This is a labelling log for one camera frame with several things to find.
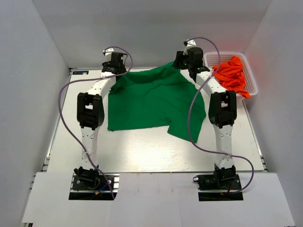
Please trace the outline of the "green t shirt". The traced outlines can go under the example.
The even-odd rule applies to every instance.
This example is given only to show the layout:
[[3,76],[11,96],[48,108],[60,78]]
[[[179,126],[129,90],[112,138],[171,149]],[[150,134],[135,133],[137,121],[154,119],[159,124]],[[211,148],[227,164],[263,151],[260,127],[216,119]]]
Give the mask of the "green t shirt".
[[168,126],[168,134],[198,141],[204,99],[172,64],[117,77],[108,95],[109,131]]

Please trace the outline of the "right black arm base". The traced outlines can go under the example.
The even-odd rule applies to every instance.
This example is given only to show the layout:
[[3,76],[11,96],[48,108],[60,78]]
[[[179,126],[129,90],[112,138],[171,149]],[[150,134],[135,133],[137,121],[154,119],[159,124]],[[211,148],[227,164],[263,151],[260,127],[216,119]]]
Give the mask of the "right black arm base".
[[199,201],[242,201],[242,192],[234,193],[242,189],[239,175],[235,178],[218,183],[213,174],[196,175],[193,182],[198,185]]

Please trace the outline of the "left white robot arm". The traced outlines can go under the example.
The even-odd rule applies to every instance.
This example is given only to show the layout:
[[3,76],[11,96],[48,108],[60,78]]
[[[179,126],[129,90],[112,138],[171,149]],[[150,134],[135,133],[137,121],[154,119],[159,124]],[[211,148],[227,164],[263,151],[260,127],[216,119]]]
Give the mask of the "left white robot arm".
[[115,75],[126,72],[124,53],[108,48],[103,54],[106,61],[102,63],[101,80],[77,96],[77,121],[80,124],[83,148],[80,167],[75,169],[75,174],[91,190],[100,186],[100,173],[96,168],[98,132],[105,118],[103,98],[116,83]]

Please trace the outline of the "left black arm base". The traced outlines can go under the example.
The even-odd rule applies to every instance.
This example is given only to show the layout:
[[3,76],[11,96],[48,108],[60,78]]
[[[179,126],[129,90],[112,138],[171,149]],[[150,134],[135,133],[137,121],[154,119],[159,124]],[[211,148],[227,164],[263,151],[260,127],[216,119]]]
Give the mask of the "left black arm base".
[[69,193],[70,201],[113,201],[119,187],[119,175],[97,175],[95,180],[82,179],[76,174],[72,177]]

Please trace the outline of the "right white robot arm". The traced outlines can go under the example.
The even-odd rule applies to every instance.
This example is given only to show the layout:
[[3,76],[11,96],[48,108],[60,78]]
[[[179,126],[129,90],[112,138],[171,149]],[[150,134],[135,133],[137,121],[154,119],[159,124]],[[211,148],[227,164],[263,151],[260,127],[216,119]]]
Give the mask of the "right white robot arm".
[[203,51],[199,47],[177,51],[173,67],[188,70],[192,80],[210,97],[208,117],[216,139],[214,172],[198,175],[193,181],[198,183],[201,191],[228,191],[236,181],[236,168],[232,159],[232,129],[237,118],[236,94],[226,90],[213,78],[210,70],[203,65]]

